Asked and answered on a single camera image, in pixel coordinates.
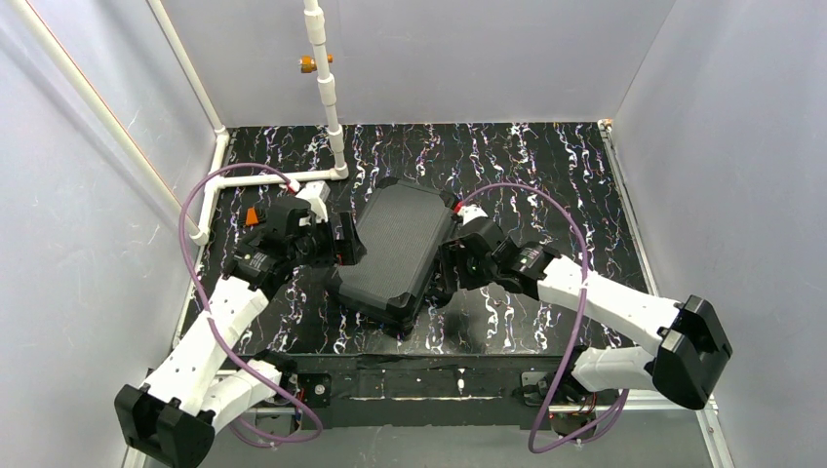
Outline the black poker set case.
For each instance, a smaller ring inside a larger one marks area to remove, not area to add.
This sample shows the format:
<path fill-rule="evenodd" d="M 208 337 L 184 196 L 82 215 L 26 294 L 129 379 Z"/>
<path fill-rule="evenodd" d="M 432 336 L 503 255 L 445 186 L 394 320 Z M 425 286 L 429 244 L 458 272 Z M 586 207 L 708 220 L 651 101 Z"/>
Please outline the black poker set case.
<path fill-rule="evenodd" d="M 455 194 L 386 177 L 357 215 L 366 248 L 355 265 L 331 269 L 327 292 L 347 309 L 401 334 L 414 327 L 439 247 L 454 231 Z"/>

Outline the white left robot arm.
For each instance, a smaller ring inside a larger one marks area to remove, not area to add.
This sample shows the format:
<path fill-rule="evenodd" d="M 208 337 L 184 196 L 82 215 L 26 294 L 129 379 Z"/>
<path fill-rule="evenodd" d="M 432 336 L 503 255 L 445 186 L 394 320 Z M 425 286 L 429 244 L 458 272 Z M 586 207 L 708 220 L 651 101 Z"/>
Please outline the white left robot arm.
<path fill-rule="evenodd" d="M 242 361 L 232 349 L 296 268 L 354 265 L 366 249 L 350 212 L 337 237 L 320 198 L 277 199 L 237 244 L 203 311 L 139 387 L 125 385 L 114 407 L 128 446 L 168 467 L 197 467 L 216 434 L 276 394 L 282 367 Z"/>

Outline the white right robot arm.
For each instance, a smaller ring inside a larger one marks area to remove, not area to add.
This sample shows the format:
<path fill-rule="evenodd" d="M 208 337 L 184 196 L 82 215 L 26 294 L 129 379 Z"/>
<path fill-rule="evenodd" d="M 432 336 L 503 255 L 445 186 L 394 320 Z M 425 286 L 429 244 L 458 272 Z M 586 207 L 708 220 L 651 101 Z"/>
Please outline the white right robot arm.
<path fill-rule="evenodd" d="M 684 301 L 623 286 L 538 242 L 517 245 L 487 217 L 461 225 L 439 249 L 450 291 L 498 284 L 510 293 L 581 310 L 633 341 L 617 349 L 581 348 L 563 383 L 585 393 L 657 391 L 689 410 L 706 407 L 733 350 L 713 304 Z"/>

